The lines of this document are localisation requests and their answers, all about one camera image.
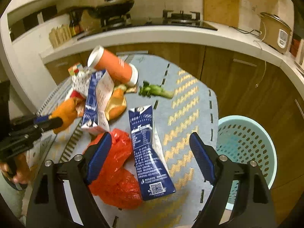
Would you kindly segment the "grey sleeve forearm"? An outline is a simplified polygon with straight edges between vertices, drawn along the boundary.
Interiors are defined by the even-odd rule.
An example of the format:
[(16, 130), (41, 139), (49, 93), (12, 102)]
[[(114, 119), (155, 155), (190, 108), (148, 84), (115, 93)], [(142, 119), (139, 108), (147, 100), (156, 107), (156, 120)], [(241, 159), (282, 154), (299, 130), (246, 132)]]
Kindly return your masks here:
[(13, 188), (1, 173), (1, 195), (18, 219), (22, 216), (26, 216), (26, 210), (23, 205), (25, 193), (26, 188), (22, 189), (20, 186), (17, 186), (17, 189)]

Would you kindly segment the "person left hand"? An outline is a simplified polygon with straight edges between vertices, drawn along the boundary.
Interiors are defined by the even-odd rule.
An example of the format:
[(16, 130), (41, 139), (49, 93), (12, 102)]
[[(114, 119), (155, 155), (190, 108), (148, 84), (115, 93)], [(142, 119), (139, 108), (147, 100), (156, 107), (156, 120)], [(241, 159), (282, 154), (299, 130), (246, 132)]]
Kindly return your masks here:
[(24, 153), (17, 155), (14, 158), (16, 164), (16, 174), (12, 177), (9, 176), (10, 167), (7, 163), (1, 162), (1, 171), (6, 178), (11, 182), (17, 184), (27, 184), (30, 181), (30, 169), (26, 161), (26, 156)]

